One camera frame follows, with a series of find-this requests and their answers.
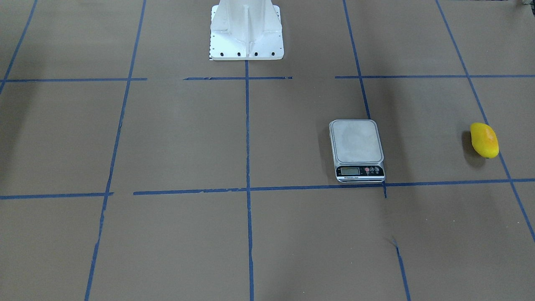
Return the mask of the silver digital kitchen scale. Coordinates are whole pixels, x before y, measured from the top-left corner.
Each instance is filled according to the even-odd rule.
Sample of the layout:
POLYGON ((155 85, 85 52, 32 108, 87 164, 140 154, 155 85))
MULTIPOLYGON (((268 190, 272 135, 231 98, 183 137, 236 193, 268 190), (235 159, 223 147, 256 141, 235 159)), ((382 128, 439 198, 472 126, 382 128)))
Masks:
POLYGON ((334 172, 340 183, 382 183, 386 179, 380 133, 374 120, 329 124, 334 172))

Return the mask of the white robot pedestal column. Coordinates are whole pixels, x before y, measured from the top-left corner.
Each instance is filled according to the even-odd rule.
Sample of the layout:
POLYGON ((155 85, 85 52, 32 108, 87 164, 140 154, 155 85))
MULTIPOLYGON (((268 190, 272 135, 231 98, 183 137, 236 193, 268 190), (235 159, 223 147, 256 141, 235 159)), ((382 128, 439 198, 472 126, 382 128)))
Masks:
POLYGON ((281 60, 284 55, 281 11, 271 0, 221 0, 212 6, 210 60, 281 60))

